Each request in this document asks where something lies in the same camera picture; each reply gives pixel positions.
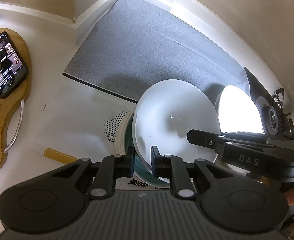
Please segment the teal swirl ceramic bowl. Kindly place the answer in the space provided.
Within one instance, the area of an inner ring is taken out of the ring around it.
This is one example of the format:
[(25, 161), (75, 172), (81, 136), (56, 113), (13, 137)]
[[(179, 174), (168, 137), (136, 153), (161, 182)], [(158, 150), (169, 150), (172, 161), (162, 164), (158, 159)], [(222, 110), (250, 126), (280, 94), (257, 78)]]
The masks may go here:
[[(134, 146), (133, 137), (132, 137), (132, 123), (133, 123), (133, 112), (129, 113), (127, 124), (125, 125), (125, 151), (129, 146)], [(155, 178), (148, 169), (140, 161), (138, 154), (135, 154), (135, 163), (134, 163), (134, 175), (142, 183), (148, 184), (155, 188), (168, 189), (170, 187), (169, 181), (162, 181), (159, 178)]]

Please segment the white floral plate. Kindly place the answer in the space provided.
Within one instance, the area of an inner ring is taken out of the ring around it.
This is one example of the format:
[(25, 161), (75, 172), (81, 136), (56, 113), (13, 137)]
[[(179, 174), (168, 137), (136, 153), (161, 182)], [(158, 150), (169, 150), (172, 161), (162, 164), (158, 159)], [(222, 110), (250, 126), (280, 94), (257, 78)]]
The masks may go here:
[(226, 86), (216, 99), (214, 107), (222, 133), (264, 133), (257, 106), (240, 88)]

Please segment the white bowl blue pattern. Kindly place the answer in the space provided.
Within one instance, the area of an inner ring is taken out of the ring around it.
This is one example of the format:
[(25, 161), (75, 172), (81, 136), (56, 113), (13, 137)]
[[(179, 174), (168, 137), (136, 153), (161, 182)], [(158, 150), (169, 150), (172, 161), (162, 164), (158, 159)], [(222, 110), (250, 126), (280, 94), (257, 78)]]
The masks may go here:
[(190, 144), (192, 129), (220, 134), (216, 110), (197, 87), (182, 80), (164, 80), (152, 85), (134, 110), (132, 136), (136, 153), (148, 172), (151, 147), (161, 155), (176, 155), (186, 163), (202, 158), (214, 163), (217, 154), (206, 147)]

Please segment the black white patterned cloth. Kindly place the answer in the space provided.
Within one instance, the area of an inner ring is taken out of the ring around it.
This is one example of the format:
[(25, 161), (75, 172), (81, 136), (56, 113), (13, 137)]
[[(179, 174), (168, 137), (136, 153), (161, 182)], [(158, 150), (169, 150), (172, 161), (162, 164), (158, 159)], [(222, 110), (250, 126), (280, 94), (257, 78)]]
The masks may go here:
[[(107, 119), (104, 122), (105, 130), (104, 133), (107, 136), (108, 140), (115, 143), (116, 132), (118, 130), (119, 124), (125, 115), (130, 111), (122, 111), (111, 119)], [(121, 190), (149, 190), (150, 187), (148, 184), (142, 183), (134, 175), (132, 178), (120, 178), (116, 183), (116, 188)]]

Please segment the gas stove burner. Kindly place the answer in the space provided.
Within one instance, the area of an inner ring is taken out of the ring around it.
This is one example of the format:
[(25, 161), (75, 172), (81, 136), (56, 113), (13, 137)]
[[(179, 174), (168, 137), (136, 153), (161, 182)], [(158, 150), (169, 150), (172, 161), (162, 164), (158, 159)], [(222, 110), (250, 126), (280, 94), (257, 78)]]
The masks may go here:
[(261, 111), (264, 132), (269, 135), (282, 134), (289, 140), (294, 140), (294, 123), (292, 118), (284, 114), (279, 118), (272, 105), (264, 106)]

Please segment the yellow plastic scraper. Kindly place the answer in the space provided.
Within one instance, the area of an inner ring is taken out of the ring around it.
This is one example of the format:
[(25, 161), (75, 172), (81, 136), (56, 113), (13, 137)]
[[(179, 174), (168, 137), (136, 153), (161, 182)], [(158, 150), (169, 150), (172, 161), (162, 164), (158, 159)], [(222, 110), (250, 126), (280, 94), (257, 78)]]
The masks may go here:
[(43, 156), (50, 158), (52, 160), (55, 160), (57, 162), (63, 163), (63, 164), (69, 164), (69, 163), (72, 163), (72, 162), (78, 160), (76, 157), (73, 157), (68, 154), (56, 151), (51, 148), (45, 149)]

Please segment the grey drying mat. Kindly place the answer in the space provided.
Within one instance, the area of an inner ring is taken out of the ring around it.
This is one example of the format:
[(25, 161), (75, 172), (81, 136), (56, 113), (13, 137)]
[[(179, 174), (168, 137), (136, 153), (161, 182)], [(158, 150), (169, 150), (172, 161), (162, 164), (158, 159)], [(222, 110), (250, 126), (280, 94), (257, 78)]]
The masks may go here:
[(117, 0), (63, 74), (134, 103), (168, 79), (191, 83), (211, 102), (228, 85), (250, 92), (237, 61), (190, 25), (143, 0)]

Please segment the black smartphone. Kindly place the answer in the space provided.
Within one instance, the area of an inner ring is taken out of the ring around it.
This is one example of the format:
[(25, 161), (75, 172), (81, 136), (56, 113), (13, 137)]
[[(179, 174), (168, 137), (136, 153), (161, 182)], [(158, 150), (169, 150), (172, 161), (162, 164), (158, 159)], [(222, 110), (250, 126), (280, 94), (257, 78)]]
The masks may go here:
[(0, 98), (7, 98), (29, 75), (27, 64), (22, 59), (8, 33), (0, 33)]

